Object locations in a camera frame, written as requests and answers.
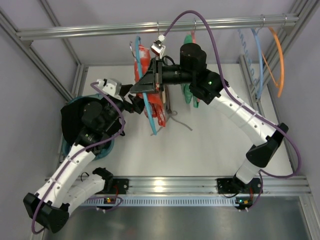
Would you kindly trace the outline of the red white patterned trousers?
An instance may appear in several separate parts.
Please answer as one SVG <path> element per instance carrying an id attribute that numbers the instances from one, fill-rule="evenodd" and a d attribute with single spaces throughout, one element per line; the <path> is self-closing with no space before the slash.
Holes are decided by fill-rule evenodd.
<path id="1" fill-rule="evenodd" d="M 142 44 L 138 44 L 140 63 L 142 68 L 142 74 L 144 75 L 151 63 L 150 49 L 144 47 Z M 148 102 L 152 109 L 152 117 L 157 119 L 157 123 L 161 127 L 166 126 L 166 114 L 162 97 L 158 93 L 148 93 Z"/>

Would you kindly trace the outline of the teal blue hanger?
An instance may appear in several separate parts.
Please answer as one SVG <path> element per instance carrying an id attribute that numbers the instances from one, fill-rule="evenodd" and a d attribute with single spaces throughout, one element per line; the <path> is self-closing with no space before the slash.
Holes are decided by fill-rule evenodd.
<path id="1" fill-rule="evenodd" d="M 134 57 L 136 63 L 137 63 L 137 70 L 138 70 L 138 77 L 139 79 L 143 76 L 143 69 L 142 69 L 142 64 L 141 64 L 141 58 L 140 58 L 140 43 L 141 43 L 141 38 L 140 36 L 137 36 L 135 38 L 135 42 L 134 42 L 134 49 L 132 47 L 132 41 L 129 42 L 129 47 L 132 53 L 132 56 Z M 144 101 L 144 105 L 145 105 L 145 109 L 146 109 L 146 113 L 147 113 L 147 118 L 152 130 L 152 136 L 156 136 L 157 135 L 157 129 L 156 129 L 156 125 L 155 122 L 153 120 L 152 117 L 152 107 L 148 101 L 148 96 L 145 92 L 142 93 L 142 99 Z"/>

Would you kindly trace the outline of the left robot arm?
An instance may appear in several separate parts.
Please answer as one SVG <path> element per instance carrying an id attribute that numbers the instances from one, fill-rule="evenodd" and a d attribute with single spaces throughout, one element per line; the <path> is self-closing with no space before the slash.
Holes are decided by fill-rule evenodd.
<path id="1" fill-rule="evenodd" d="M 115 138 L 124 136 L 123 112 L 143 112 L 144 100 L 129 94 L 130 87 L 125 85 L 124 90 L 112 95 L 94 84 L 97 94 L 77 97 L 60 110 L 62 135 L 69 152 L 52 177 L 23 199 L 33 234 L 41 233 L 36 224 L 57 233 L 81 204 L 96 193 L 112 189 L 114 176 L 104 167 L 73 184 L 89 163 L 109 153 Z"/>

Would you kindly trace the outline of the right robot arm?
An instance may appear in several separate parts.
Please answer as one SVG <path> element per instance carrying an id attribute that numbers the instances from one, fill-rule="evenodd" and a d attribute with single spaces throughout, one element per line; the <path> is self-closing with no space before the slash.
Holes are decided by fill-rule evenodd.
<path id="1" fill-rule="evenodd" d="M 282 143 L 289 128 L 275 125 L 255 112 L 241 98 L 235 97 L 228 82 L 207 68 L 207 54 L 196 43 L 180 47 L 180 63 L 168 65 L 152 58 L 146 73 L 131 87 L 132 94 L 156 94 L 166 85 L 189 84 L 190 92 L 208 106 L 220 111 L 251 140 L 252 147 L 228 187 L 237 194 L 249 188 L 250 182 L 264 169 Z"/>

